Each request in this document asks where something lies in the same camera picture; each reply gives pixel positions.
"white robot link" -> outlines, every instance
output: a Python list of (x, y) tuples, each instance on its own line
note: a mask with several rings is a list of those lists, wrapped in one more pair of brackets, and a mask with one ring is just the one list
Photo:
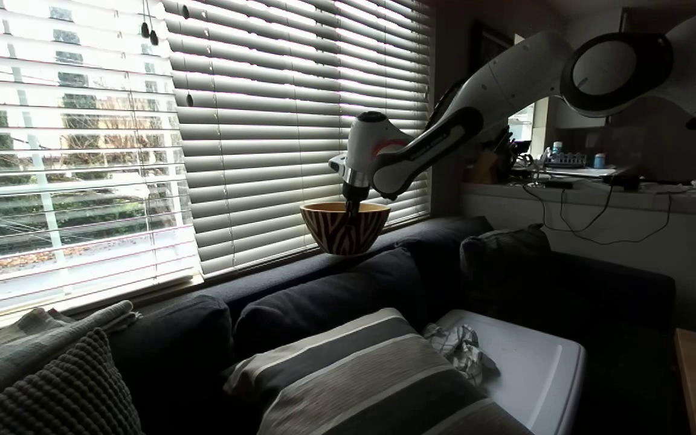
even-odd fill
[(509, 113), (542, 97), (562, 97), (585, 116), (606, 116), (647, 94), (696, 118), (696, 14), (666, 35), (603, 35), (580, 48), (556, 31), (533, 35), (479, 67), (415, 138), (385, 113), (360, 113), (347, 153), (328, 165), (342, 178), (347, 211), (356, 211), (369, 188), (394, 201), (437, 158), (504, 126)]

